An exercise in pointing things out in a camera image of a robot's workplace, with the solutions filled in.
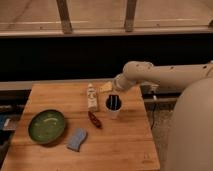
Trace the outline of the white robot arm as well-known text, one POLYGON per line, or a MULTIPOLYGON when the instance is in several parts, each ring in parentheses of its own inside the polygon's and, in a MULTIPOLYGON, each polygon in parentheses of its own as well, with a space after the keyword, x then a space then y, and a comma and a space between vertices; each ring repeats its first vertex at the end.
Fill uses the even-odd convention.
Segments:
POLYGON ((129 61, 99 91, 118 94, 143 83, 152 93, 158 88, 176 92, 165 171, 213 171, 213 61, 162 66, 129 61))

